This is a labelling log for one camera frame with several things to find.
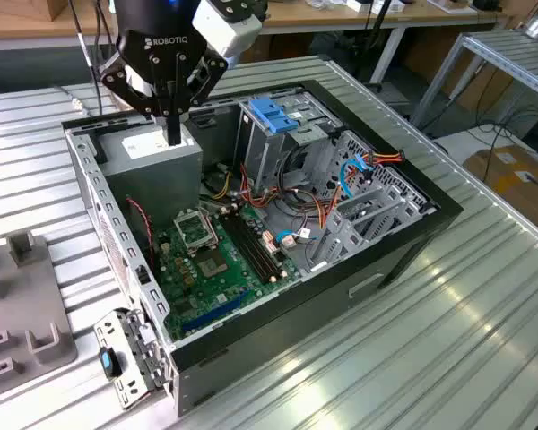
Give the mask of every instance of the green circuit board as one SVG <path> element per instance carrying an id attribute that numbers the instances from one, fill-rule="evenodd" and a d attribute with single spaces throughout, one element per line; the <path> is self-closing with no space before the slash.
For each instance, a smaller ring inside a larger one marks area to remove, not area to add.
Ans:
<path id="1" fill-rule="evenodd" d="M 239 216 L 250 228 L 265 229 L 251 208 L 243 208 Z M 294 283 L 300 276 L 292 261 L 281 254 L 280 259 L 271 258 L 286 276 L 275 282 L 262 282 L 221 220 L 215 216 L 209 220 L 219 244 L 215 249 L 202 248 L 193 256 L 188 254 L 177 228 L 156 232 L 159 241 L 156 273 L 171 309 L 165 323 L 174 340 L 183 339 L 236 309 Z M 198 229 L 192 225 L 190 230 Z"/>

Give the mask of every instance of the black wire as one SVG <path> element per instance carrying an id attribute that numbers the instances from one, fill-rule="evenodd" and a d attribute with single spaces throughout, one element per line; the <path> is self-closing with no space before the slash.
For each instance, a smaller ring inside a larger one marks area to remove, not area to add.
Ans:
<path id="1" fill-rule="evenodd" d="M 100 34 L 101 34 L 101 19 L 100 13 L 96 8 L 94 3 L 94 8 L 96 11 L 96 37 L 93 40 L 93 70 L 96 72 L 96 76 L 100 77 Z"/>
<path id="2" fill-rule="evenodd" d="M 80 40 L 80 45 L 82 45 L 83 55 L 86 58 L 86 63 L 90 69 L 90 76 L 93 79 L 94 89 L 96 90 L 96 99 L 98 100 L 98 115 L 103 114 L 103 108 L 101 105 L 101 95 L 100 87 L 98 85 L 98 80 L 96 79 L 96 72 L 94 71 L 93 65 L 91 64 L 90 55 L 88 53 L 88 48 L 85 46 L 83 41 L 82 26 L 80 25 L 80 20 L 78 20 L 78 13 L 75 11 L 74 0 L 68 0 L 70 5 L 70 10 L 72 11 L 72 17 L 74 18 L 75 30 L 78 33 L 78 39 Z"/>
<path id="3" fill-rule="evenodd" d="M 492 153 L 494 152 L 494 146 L 496 145 L 496 141 L 498 140 L 500 136 L 500 131 L 502 129 L 499 128 L 498 132 L 496 133 L 496 137 L 492 141 L 492 145 L 490 146 L 490 151 L 488 153 L 488 159 L 486 160 L 486 168 L 484 169 L 484 175 L 482 176 L 482 183 L 486 185 L 486 179 L 488 179 L 488 172 L 490 170 L 490 162 L 492 161 Z"/>
<path id="4" fill-rule="evenodd" d="M 367 14 L 367 21 L 365 22 L 365 31 L 369 29 L 370 13 L 373 12 L 374 0 L 370 2 L 369 13 Z"/>
<path id="5" fill-rule="evenodd" d="M 441 109 L 440 112 L 438 112 L 438 114 L 436 114 L 432 119 L 430 119 L 425 125 L 420 126 L 419 130 L 421 131 L 426 130 L 429 126 L 432 125 L 432 123 L 442 118 L 442 116 L 450 109 L 450 107 L 456 103 L 456 101 L 460 98 L 460 96 L 464 94 L 464 92 L 468 89 L 468 87 L 470 87 L 471 83 L 474 82 L 474 80 L 476 79 L 476 76 L 478 76 L 479 74 L 480 72 L 475 73 L 473 77 L 470 79 L 470 81 L 466 83 L 464 88 L 462 88 L 462 90 L 458 94 L 456 94 L 456 96 L 454 96 L 451 100 L 449 100 L 448 103 L 444 106 L 444 108 Z"/>
<path id="6" fill-rule="evenodd" d="M 111 32 L 109 31 L 108 22 L 106 21 L 106 15 L 104 15 L 103 10 L 101 9 L 100 0 L 97 0 L 96 9 L 98 13 L 100 14 L 101 23 L 104 26 L 104 30 L 106 31 L 106 37 L 108 38 L 108 57 L 110 57 L 113 51 L 114 43 L 112 42 L 112 39 L 111 39 Z"/>
<path id="7" fill-rule="evenodd" d="M 493 152 L 494 152 L 494 147 L 496 146 L 496 142 L 497 142 L 498 138 L 500 137 L 500 134 L 502 133 L 502 131 L 506 130 L 507 127 L 508 127 L 508 124 L 510 124 L 510 122 L 514 121 L 517 117 L 522 116 L 522 115 L 527 115 L 527 109 L 529 109 L 530 107 L 534 108 L 534 105 L 527 105 L 527 106 L 524 106 L 524 107 L 522 107 L 520 109 L 517 109 L 515 112 L 512 113 L 512 115 L 506 121 L 504 121 L 501 124 L 495 124 L 495 126 L 498 127 L 498 131 L 496 132 L 496 136 L 494 137 L 494 140 L 492 141 L 492 145 L 490 146 L 490 152 L 489 152 L 488 158 L 486 160 L 486 168 L 484 169 L 484 175 L 482 176 L 482 182 L 484 184 L 486 184 L 486 180 L 488 179 L 488 174 L 489 174 L 489 171 L 490 171 L 490 163 L 492 161 L 492 155 L 493 155 Z"/>

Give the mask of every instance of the aluminum table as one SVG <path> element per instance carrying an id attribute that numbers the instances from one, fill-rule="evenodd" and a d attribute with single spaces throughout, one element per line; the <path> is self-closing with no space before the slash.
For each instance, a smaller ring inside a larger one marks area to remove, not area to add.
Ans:
<path id="1" fill-rule="evenodd" d="M 465 49 L 474 52 L 475 58 L 450 94 L 451 99 L 464 89 L 484 62 L 498 67 L 516 81 L 538 93 L 538 40 L 530 39 L 521 30 L 461 34 L 414 111 L 411 119 L 413 125 L 421 125 L 432 101 Z M 508 109 L 513 107 L 514 102 L 508 106 Z"/>
<path id="2" fill-rule="evenodd" d="M 46 236 L 79 351 L 72 364 L 0 395 L 0 429 L 534 428 L 538 229 L 334 62 L 242 65 L 214 93 L 301 79 L 321 82 L 464 212 L 391 286 L 177 423 L 161 392 L 121 410 L 96 356 L 91 326 L 124 299 L 59 125 L 80 114 L 59 90 L 0 95 L 0 236 L 17 228 Z M 95 107 L 90 85 L 66 89 Z"/>

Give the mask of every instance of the small blue part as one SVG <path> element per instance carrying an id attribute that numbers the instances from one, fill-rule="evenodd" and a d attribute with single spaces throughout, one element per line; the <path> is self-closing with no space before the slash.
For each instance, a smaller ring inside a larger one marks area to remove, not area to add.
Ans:
<path id="1" fill-rule="evenodd" d="M 235 297 L 233 300 L 226 302 L 223 305 L 216 307 L 215 309 L 212 309 L 207 314 L 200 315 L 191 321 L 182 323 L 181 330 L 185 332 L 193 329 L 198 329 L 199 327 L 202 327 L 210 323 L 211 321 L 216 320 L 217 318 L 221 318 L 225 314 L 228 314 L 232 310 L 240 307 L 241 302 L 247 297 L 248 294 L 249 291 L 246 290 L 239 296 Z"/>
<path id="2" fill-rule="evenodd" d="M 109 368 L 110 366 L 110 362 L 109 362 L 109 355 L 107 352 L 104 352 L 102 355 L 101 355 L 101 363 L 104 365 L 104 368 Z"/>
<path id="3" fill-rule="evenodd" d="M 290 230 L 284 230 L 284 231 L 282 231 L 281 233 L 279 233 L 279 234 L 277 235 L 277 237 L 275 238 L 275 240 L 277 241 L 278 244 L 280 244 L 281 241 L 282 241 L 286 236 L 288 236 L 288 235 L 292 235 L 292 234 L 293 234 L 292 231 L 290 231 Z"/>
<path id="4" fill-rule="evenodd" d="M 297 121 L 286 116 L 282 107 L 268 97 L 250 100 L 249 107 L 272 133 L 288 132 L 299 127 Z"/>
<path id="5" fill-rule="evenodd" d="M 361 169 L 360 171 L 362 172 L 362 170 L 365 168 L 367 170 L 373 170 L 373 168 L 371 166 L 369 166 L 365 160 L 362 158 L 362 156 L 360 154 L 355 154 L 355 158 L 357 159 L 357 162 L 360 164 L 361 166 Z"/>

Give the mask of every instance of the cardboard box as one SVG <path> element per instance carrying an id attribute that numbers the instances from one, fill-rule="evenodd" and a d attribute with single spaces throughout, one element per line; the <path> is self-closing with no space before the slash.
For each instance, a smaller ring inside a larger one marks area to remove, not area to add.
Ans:
<path id="1" fill-rule="evenodd" d="M 67 0 L 0 0 L 0 13 L 53 21 L 67 6 Z"/>
<path id="2" fill-rule="evenodd" d="M 490 151 L 472 155 L 464 167 L 482 180 Z M 486 185 L 538 227 L 538 161 L 518 146 L 494 150 Z"/>

